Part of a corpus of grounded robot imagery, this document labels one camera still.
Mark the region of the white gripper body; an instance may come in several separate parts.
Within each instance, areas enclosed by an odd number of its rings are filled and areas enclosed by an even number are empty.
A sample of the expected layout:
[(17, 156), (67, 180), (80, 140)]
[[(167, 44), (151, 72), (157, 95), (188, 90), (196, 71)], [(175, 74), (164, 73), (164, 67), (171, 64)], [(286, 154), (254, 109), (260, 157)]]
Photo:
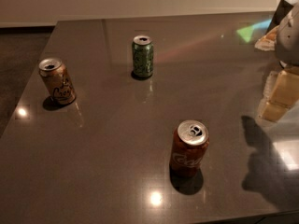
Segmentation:
[(279, 24), (275, 52), (282, 62), (299, 65), (299, 3)]

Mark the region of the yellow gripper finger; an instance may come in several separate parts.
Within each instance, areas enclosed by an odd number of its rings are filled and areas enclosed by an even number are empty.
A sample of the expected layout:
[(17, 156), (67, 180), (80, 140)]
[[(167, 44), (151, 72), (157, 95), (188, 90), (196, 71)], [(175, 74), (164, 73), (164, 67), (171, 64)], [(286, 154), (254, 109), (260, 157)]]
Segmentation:
[(271, 71), (265, 82), (258, 116), (276, 122), (299, 100), (299, 67), (286, 66), (280, 72)]
[(266, 35), (261, 37), (254, 45), (254, 48), (262, 51), (274, 51), (277, 41), (278, 27), (274, 27)]

